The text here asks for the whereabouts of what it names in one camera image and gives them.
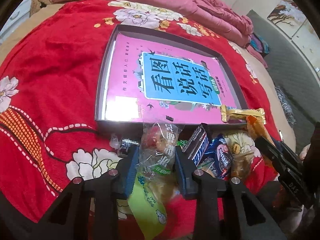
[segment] brown fuzzy cloth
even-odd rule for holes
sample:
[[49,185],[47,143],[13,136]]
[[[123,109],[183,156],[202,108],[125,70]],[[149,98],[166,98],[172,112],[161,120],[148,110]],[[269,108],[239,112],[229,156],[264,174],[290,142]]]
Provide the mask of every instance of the brown fuzzy cloth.
[[30,16],[49,4],[52,4],[51,0],[31,0]]

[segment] box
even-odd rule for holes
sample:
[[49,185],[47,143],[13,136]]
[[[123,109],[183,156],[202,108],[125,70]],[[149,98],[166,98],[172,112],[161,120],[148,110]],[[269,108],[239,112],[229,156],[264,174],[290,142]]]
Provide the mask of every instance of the box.
[[217,52],[173,34],[117,25],[108,42],[97,88],[95,119],[101,132],[142,135],[143,122],[173,120],[193,132],[236,129],[223,123],[220,105],[247,108],[227,62]]

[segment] cabinet handle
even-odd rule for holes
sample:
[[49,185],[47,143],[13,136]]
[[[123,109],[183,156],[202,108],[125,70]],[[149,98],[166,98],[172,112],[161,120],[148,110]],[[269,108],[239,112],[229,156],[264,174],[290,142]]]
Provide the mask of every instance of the cabinet handle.
[[10,20],[14,20],[15,18],[18,17],[20,11],[17,11],[15,14],[13,14],[11,17],[10,17]]

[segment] tan bed sheet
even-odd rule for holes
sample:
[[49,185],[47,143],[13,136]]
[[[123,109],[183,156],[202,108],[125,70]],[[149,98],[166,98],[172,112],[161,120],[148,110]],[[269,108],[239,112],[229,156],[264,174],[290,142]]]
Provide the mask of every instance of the tan bed sheet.
[[[45,8],[42,8],[39,12],[32,15],[28,20],[21,24],[0,46],[0,65],[4,61],[5,57],[11,51],[11,49],[24,37],[26,36],[33,28],[38,26],[45,19],[54,15],[63,4],[52,4],[48,5]],[[267,96],[271,105],[271,112],[273,119],[275,121],[276,127],[280,130],[284,137],[284,142],[295,151],[296,140],[292,128],[289,126],[283,109],[281,107],[280,101],[278,99],[276,90],[273,85],[273,81],[269,76],[267,70],[264,66],[252,55],[248,53],[246,49],[242,49],[237,46],[239,51],[241,51],[242,56],[247,60],[251,65],[252,69],[257,75],[257,78],[260,84],[263,86],[264,90],[267,93]]]

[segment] tree painting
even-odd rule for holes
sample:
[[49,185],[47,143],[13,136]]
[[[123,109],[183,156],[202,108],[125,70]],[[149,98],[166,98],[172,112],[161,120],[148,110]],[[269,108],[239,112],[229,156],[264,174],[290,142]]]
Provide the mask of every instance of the tree painting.
[[268,19],[275,25],[285,23],[291,27],[302,25],[306,16],[292,0],[281,0],[277,7],[270,13]]

